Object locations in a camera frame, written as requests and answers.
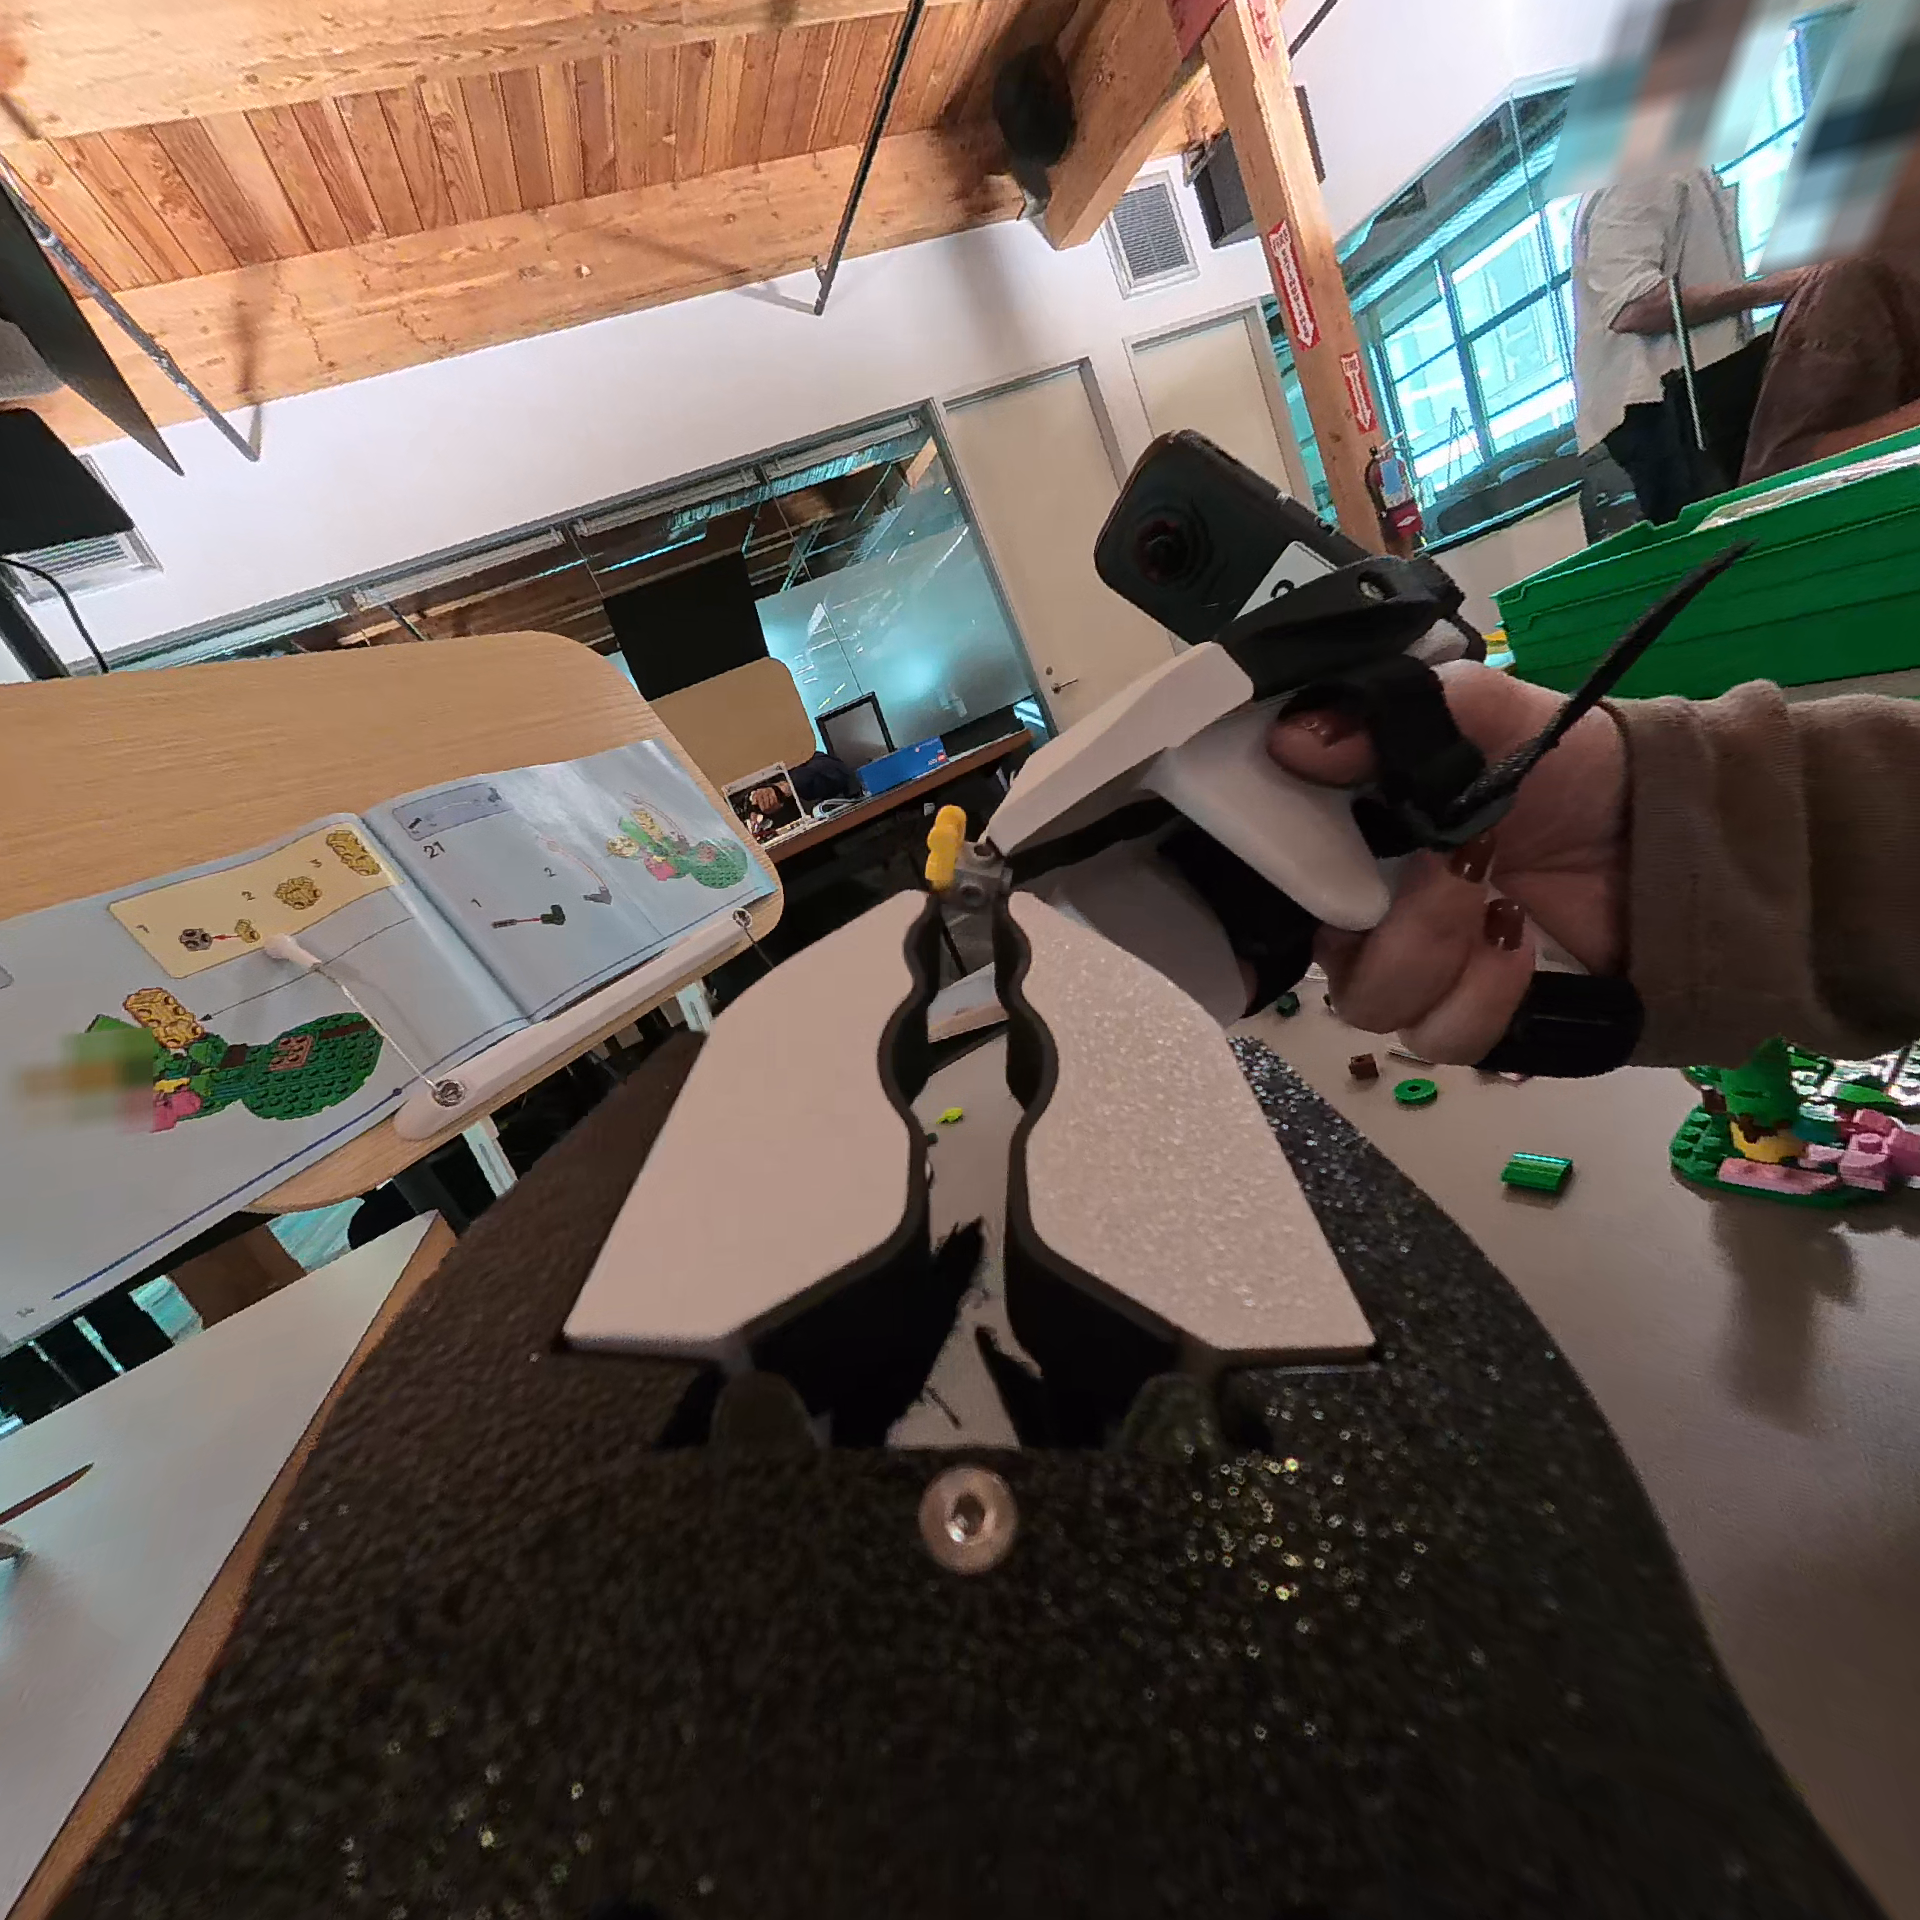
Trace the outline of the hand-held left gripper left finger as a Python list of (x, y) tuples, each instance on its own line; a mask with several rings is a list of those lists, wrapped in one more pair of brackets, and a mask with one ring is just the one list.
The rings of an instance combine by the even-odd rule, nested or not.
[(881, 1446), (941, 1350), (928, 1003), (941, 913), (880, 902), (716, 1022), (567, 1312), (564, 1350), (775, 1376)]

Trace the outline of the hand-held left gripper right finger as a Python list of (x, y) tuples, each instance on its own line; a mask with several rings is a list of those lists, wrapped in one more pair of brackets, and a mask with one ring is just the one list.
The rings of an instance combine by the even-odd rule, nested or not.
[(1010, 896), (1010, 1415), (1104, 1446), (1159, 1379), (1364, 1366), (1376, 1335), (1210, 1014)]

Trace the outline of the person's right forearm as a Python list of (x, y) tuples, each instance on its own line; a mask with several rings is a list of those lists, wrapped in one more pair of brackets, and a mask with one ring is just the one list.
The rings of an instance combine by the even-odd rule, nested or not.
[(1917, 705), (1609, 703), (1623, 738), (1631, 1066), (1765, 1040), (1866, 1058), (1917, 1035)]

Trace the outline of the person's right hand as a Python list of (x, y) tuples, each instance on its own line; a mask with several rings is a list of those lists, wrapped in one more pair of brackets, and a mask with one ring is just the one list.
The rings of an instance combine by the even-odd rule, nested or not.
[(1546, 940), (1581, 969), (1623, 968), (1625, 745), (1609, 712), (1580, 718), (1512, 808), (1450, 855), (1417, 852), (1369, 934), (1322, 928), (1313, 956), (1345, 1025), (1442, 1066), (1508, 1028)]

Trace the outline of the white door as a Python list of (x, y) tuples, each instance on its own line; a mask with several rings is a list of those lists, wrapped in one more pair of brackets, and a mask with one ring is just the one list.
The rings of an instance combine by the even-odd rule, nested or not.
[(1114, 470), (1088, 384), (1070, 361), (937, 410), (966, 511), (1012, 612), (1050, 734), (1102, 697), (1092, 544)]
[(1306, 498), (1258, 306), (1138, 336), (1126, 343), (1126, 358), (1153, 438), (1197, 432), (1280, 491)]

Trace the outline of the green storage bin stack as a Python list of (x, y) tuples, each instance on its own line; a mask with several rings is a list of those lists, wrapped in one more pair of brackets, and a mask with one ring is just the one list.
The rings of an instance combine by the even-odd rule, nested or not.
[(1724, 552), (1709, 584), (1621, 676), (1625, 700), (1711, 700), (1917, 665), (1917, 435), (1631, 527), (1494, 595), (1514, 676), (1580, 690), (1621, 635)]

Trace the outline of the instruction booklet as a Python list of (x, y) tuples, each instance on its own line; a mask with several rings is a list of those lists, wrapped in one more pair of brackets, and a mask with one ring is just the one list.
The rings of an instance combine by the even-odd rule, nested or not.
[(775, 894), (641, 742), (4, 920), (4, 1346)]

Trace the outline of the black ceiling fixture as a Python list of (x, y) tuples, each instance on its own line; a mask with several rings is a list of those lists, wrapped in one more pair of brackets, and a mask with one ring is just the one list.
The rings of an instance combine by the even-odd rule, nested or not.
[(1026, 203), (1044, 210), (1048, 172), (1066, 156), (1077, 134), (1071, 88), (1053, 43), (1038, 41), (998, 63), (992, 120)]

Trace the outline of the green plate cactus build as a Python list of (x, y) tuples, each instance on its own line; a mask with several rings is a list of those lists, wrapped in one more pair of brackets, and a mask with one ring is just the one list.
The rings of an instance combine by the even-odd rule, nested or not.
[(1849, 1210), (1917, 1186), (1917, 1046), (1842, 1062), (1769, 1040), (1737, 1067), (1685, 1071), (1695, 1104), (1668, 1142), (1700, 1191)]

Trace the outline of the wooden book stand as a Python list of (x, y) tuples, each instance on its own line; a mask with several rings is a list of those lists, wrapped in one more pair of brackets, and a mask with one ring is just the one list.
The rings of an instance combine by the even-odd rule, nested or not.
[[(240, 858), (426, 786), (641, 742), (660, 742), (718, 800), (616, 670), (541, 635), (4, 688), (4, 920), (129, 890), (176, 858)], [(728, 958), (748, 928), (775, 926), (777, 902), (780, 884), (738, 918), (730, 942), (696, 938), (690, 958), (641, 968), (492, 1046), (381, 1123), (414, 1142), (465, 1128), (514, 1082)]]

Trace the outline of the ceiling vent grille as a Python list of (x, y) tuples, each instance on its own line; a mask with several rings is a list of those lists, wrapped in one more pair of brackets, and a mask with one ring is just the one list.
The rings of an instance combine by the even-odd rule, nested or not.
[(58, 592), (108, 592), (160, 574), (150, 544), (134, 531), (52, 544), (4, 563), (14, 592), (29, 604), (49, 601)]

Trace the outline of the wall vent grille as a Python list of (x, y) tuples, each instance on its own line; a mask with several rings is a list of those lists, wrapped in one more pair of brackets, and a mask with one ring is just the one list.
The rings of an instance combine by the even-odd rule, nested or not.
[(1129, 186), (1098, 230), (1122, 299), (1141, 299), (1200, 275), (1181, 191), (1168, 172)]

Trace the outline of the black wall speaker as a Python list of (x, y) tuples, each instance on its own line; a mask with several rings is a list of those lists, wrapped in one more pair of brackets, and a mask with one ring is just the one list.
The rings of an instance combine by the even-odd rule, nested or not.
[(1214, 251), (1256, 233), (1230, 134), (1208, 135), (1197, 156), (1183, 164), (1183, 179)]

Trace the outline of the wooden post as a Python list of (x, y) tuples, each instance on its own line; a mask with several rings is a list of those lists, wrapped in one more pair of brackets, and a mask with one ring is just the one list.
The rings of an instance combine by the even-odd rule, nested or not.
[(1364, 466), (1376, 435), (1361, 438), (1357, 432), (1337, 367), (1338, 354), (1360, 352), (1360, 336), (1337, 260), (1337, 240), (1327, 223), (1322, 191), (1311, 172), (1277, 6), (1223, 6), (1207, 28), (1202, 48), (1236, 152), (1246, 196), (1255, 214), (1272, 295), (1277, 299), (1263, 236), (1280, 219), (1292, 223), (1303, 273), (1311, 288), (1311, 306), (1322, 342), (1309, 352), (1296, 352), (1292, 342), (1287, 343), (1327, 481), (1333, 514), (1349, 537), (1380, 554), (1384, 544), (1364, 484)]

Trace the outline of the grey panel fixture black mount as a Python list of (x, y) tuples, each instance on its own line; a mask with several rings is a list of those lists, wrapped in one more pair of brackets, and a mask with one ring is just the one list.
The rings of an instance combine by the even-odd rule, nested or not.
[(133, 519), (116, 497), (36, 411), (38, 400), (80, 396), (170, 474), (176, 455), (158, 432), (94, 324), (66, 290), (26, 217), (2, 192), (2, 552), (4, 558), (90, 537), (116, 537)]

